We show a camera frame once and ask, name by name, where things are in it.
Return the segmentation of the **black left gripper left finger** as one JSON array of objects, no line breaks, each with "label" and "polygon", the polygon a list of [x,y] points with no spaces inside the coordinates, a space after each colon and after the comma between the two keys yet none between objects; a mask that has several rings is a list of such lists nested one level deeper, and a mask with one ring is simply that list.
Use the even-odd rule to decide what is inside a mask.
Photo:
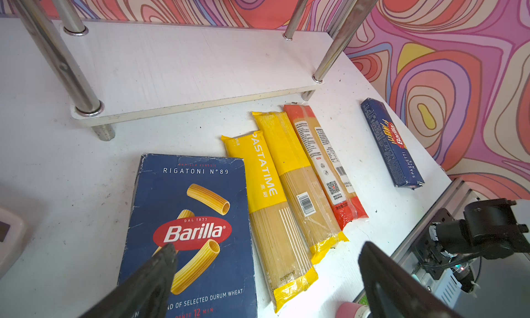
[{"label": "black left gripper left finger", "polygon": [[175,247],[165,245],[82,317],[165,317],[177,264]]}]

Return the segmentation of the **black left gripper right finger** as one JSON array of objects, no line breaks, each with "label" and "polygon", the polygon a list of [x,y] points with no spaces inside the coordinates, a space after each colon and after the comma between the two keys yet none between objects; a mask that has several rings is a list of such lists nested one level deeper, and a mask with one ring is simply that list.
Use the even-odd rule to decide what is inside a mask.
[{"label": "black left gripper right finger", "polygon": [[374,243],[358,259],[372,317],[459,317]]}]

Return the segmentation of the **blue Barilla rigatoni box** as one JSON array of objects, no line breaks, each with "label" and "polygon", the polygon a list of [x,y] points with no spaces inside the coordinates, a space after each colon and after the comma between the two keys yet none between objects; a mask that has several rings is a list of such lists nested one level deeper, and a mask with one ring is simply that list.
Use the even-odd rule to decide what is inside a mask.
[{"label": "blue Barilla rigatoni box", "polygon": [[119,282],[165,245],[177,254],[168,317],[256,317],[244,162],[142,155]]}]

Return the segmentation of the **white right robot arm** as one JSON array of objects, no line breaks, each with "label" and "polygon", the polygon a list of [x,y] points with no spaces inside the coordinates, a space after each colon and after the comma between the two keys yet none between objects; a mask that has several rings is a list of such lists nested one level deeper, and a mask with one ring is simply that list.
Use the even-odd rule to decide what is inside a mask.
[{"label": "white right robot arm", "polygon": [[529,253],[529,227],[517,222],[512,206],[517,202],[493,199],[465,206],[463,218],[454,219],[447,210],[426,229],[426,248],[419,249],[420,266],[439,280],[450,270],[461,284],[461,290],[472,293],[478,286],[478,275],[471,271],[474,260],[498,260],[515,253]]}]

